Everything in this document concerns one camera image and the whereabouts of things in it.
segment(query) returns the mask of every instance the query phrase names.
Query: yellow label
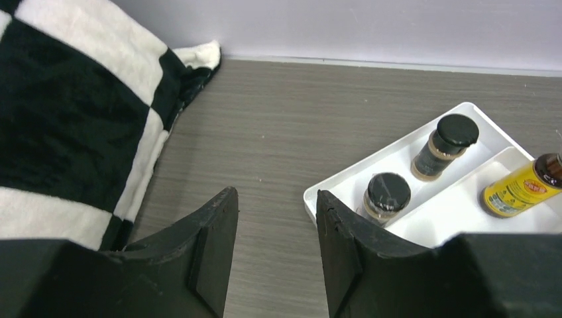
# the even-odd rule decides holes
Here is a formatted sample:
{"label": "yellow label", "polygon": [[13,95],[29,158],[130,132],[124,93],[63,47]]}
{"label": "yellow label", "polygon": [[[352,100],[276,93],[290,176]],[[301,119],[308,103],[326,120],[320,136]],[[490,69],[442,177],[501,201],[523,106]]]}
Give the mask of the yellow label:
{"label": "yellow label", "polygon": [[504,217],[513,217],[562,192],[542,182],[536,176],[533,164],[531,162],[489,185],[483,193],[488,208]]}

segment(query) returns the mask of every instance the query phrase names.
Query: jar lid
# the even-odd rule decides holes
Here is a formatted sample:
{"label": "jar lid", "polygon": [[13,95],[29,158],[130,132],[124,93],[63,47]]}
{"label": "jar lid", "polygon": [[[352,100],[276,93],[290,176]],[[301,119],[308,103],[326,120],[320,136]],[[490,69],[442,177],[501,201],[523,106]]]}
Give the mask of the jar lid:
{"label": "jar lid", "polygon": [[410,202],[410,186],[403,177],[391,172],[377,174],[367,187],[369,203],[382,212],[397,212]]}
{"label": "jar lid", "polygon": [[458,154],[462,149],[476,143],[480,131],[476,123],[460,114],[447,115],[437,123],[433,143],[446,154]]}

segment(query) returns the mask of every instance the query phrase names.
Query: yellow bottle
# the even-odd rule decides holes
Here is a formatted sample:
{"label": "yellow bottle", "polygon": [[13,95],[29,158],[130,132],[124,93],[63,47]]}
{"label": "yellow bottle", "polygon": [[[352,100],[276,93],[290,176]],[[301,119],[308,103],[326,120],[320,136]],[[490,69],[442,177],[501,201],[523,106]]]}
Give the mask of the yellow bottle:
{"label": "yellow bottle", "polygon": [[479,201],[488,214],[508,218],[561,192],[562,150],[558,154],[544,154],[485,187]]}

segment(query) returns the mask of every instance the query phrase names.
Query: black and white blanket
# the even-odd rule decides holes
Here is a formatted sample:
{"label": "black and white blanket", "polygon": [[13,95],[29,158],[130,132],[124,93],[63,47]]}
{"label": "black and white blanket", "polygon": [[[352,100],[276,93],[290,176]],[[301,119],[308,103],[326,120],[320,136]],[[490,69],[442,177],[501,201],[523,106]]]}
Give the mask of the black and white blanket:
{"label": "black and white blanket", "polygon": [[220,57],[169,49],[107,0],[1,0],[0,239],[122,248]]}

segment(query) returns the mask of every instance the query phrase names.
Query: red logo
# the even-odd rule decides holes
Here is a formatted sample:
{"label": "red logo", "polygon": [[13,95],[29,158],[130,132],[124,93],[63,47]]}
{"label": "red logo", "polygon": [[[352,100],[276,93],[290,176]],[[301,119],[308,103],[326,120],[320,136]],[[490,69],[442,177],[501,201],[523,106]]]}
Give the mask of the red logo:
{"label": "red logo", "polygon": [[535,180],[527,179],[525,180],[525,182],[523,182],[523,184],[525,185],[527,191],[531,193],[535,193],[535,194],[546,193],[546,188]]}

